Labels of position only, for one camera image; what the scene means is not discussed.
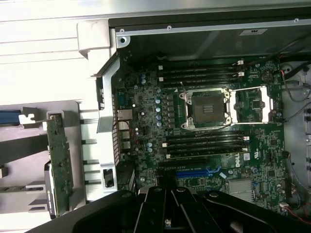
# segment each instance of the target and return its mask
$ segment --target motherboard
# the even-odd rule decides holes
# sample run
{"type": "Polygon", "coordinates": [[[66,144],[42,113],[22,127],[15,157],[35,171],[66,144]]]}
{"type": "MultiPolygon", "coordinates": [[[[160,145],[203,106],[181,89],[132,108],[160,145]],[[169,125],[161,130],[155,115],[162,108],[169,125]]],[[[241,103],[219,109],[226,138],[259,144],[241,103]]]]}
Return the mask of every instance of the motherboard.
{"type": "Polygon", "coordinates": [[[286,199],[279,61],[161,62],[132,70],[115,89],[120,160],[137,188],[220,190],[279,212],[286,199]]]}

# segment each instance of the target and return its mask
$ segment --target screw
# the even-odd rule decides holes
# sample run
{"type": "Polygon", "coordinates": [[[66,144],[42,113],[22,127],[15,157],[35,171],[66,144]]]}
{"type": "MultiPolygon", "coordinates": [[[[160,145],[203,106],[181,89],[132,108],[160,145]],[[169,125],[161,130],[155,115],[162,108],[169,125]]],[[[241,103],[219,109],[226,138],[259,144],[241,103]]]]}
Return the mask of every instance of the screw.
{"type": "Polygon", "coordinates": [[[123,198],[128,198],[128,197],[130,197],[130,196],[131,196],[131,193],[124,193],[124,194],[122,195],[123,198]]]}
{"type": "Polygon", "coordinates": [[[180,192],[180,193],[182,193],[182,192],[185,192],[186,191],[186,189],[185,188],[177,188],[177,192],[180,192]]]}
{"type": "Polygon", "coordinates": [[[161,191],[162,191],[162,188],[155,188],[154,191],[155,191],[155,192],[161,192],[161,191]]]}
{"type": "Polygon", "coordinates": [[[210,193],[209,196],[211,198],[217,198],[218,197],[218,193],[210,193]]]}

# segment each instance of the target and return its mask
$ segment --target capacitor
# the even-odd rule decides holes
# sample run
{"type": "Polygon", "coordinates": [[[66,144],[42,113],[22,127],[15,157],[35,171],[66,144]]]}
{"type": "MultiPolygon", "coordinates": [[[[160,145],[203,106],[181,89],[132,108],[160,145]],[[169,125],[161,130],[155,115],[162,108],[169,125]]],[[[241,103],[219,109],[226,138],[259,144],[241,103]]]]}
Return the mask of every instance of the capacitor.
{"type": "Polygon", "coordinates": [[[257,173],[258,172],[258,168],[253,166],[253,167],[251,167],[251,171],[253,173],[257,173]]]}

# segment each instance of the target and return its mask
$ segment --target sticker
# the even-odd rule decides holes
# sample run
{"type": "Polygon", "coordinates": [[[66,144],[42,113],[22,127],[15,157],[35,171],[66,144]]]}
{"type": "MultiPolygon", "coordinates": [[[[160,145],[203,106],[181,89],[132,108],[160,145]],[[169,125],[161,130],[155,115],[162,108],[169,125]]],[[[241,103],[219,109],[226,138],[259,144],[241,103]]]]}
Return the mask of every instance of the sticker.
{"type": "Polygon", "coordinates": [[[244,161],[248,161],[251,159],[251,156],[249,153],[245,153],[245,154],[243,154],[243,156],[244,156],[244,161]]]}
{"type": "Polygon", "coordinates": [[[244,30],[240,35],[261,35],[268,29],[251,29],[244,30]]]}
{"type": "Polygon", "coordinates": [[[227,178],[227,176],[226,176],[226,175],[224,175],[222,172],[221,172],[221,173],[219,173],[219,175],[220,175],[222,178],[224,178],[224,179],[226,179],[226,178],[227,178]]]}
{"type": "Polygon", "coordinates": [[[235,167],[240,167],[240,155],[235,155],[235,167]]]}

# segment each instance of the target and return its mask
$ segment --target cable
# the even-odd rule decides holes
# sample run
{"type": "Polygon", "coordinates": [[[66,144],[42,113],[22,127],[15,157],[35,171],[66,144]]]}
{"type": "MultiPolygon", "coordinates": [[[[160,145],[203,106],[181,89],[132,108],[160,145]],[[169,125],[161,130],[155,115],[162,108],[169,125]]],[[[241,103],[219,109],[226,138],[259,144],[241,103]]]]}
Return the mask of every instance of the cable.
{"type": "Polygon", "coordinates": [[[297,74],[299,71],[301,71],[304,67],[308,66],[311,64],[311,61],[307,61],[302,63],[301,65],[297,66],[295,69],[293,69],[291,72],[288,72],[287,74],[284,75],[284,79],[288,80],[291,77],[293,77],[295,74],[297,74]]]}
{"type": "Polygon", "coordinates": [[[231,126],[231,124],[225,125],[225,126],[223,126],[223,127],[221,127],[221,128],[215,129],[215,130],[208,131],[207,133],[198,134],[198,135],[196,135],[196,137],[201,137],[201,136],[203,136],[203,135],[210,134],[210,133],[213,133],[213,132],[222,130],[222,129],[227,128],[227,127],[229,127],[229,126],[231,126]]]}
{"type": "Polygon", "coordinates": [[[287,119],[284,119],[284,122],[287,122],[287,121],[289,121],[289,119],[292,119],[292,118],[294,118],[295,116],[299,115],[299,114],[305,109],[305,107],[309,106],[310,104],[311,104],[311,102],[306,103],[306,104],[305,104],[298,112],[296,112],[294,115],[290,116],[290,117],[287,118],[287,119]]]}
{"type": "Polygon", "coordinates": [[[293,215],[294,217],[298,218],[300,221],[307,223],[307,224],[311,224],[311,222],[307,222],[305,220],[303,220],[301,217],[299,217],[297,214],[294,214],[288,207],[285,208],[288,212],[291,213],[291,215],[293,215]]]}
{"type": "Polygon", "coordinates": [[[288,160],[289,160],[290,165],[291,165],[292,173],[293,173],[293,175],[295,176],[295,178],[296,178],[298,184],[301,185],[301,187],[303,187],[303,188],[309,193],[309,192],[310,192],[310,189],[307,188],[307,187],[305,187],[305,186],[302,184],[302,182],[300,182],[300,180],[298,179],[298,177],[297,177],[297,175],[296,175],[296,172],[295,172],[294,167],[293,167],[293,165],[292,165],[291,155],[288,156],[288,160]]]}
{"type": "Polygon", "coordinates": [[[288,45],[286,45],[285,47],[281,48],[279,51],[277,51],[277,52],[275,52],[275,53],[272,53],[272,54],[270,54],[270,55],[268,55],[268,56],[266,56],[266,57],[264,57],[264,58],[262,58],[262,59],[260,59],[260,60],[250,62],[250,63],[248,63],[247,65],[248,65],[248,66],[253,66],[253,65],[256,65],[256,64],[261,63],[261,62],[269,61],[269,60],[271,60],[271,58],[278,56],[278,55],[279,55],[280,53],[282,53],[284,50],[290,48],[291,46],[294,46],[295,44],[301,42],[302,40],[308,38],[309,36],[311,36],[311,34],[307,34],[307,35],[305,35],[305,36],[299,37],[299,38],[297,38],[296,40],[294,40],[294,41],[292,41],[291,43],[289,43],[288,45]]]}
{"type": "Polygon", "coordinates": [[[285,80],[284,71],[283,71],[283,70],[280,70],[280,72],[281,72],[281,76],[282,76],[282,79],[283,79],[283,82],[284,82],[285,90],[286,90],[286,92],[288,93],[288,95],[289,95],[289,97],[290,97],[290,99],[291,99],[292,101],[294,101],[294,102],[296,102],[296,103],[301,103],[301,102],[303,102],[303,101],[305,101],[305,100],[307,100],[307,99],[309,98],[309,96],[311,95],[311,89],[309,90],[309,92],[308,92],[308,94],[307,94],[306,97],[304,97],[304,98],[301,99],[301,100],[295,100],[295,99],[293,98],[291,92],[290,92],[289,89],[288,89],[288,86],[287,86],[287,83],[286,83],[286,80],[285,80]]]}

